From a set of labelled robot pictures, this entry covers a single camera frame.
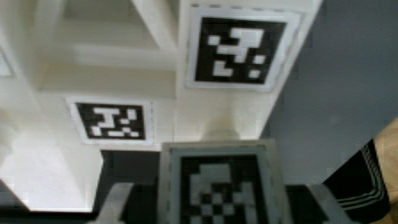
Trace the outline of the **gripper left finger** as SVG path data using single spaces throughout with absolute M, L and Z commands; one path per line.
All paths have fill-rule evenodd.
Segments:
M 119 218 L 124 210 L 124 205 L 128 202 L 131 189 L 133 189 L 133 183 L 113 184 L 105 198 L 99 214 L 90 224 L 124 224 Z

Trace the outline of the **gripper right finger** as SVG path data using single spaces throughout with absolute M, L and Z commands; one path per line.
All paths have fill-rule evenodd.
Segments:
M 323 184 L 309 185 L 307 189 L 327 216 L 321 224 L 360 224 L 350 219 L 327 186 Z

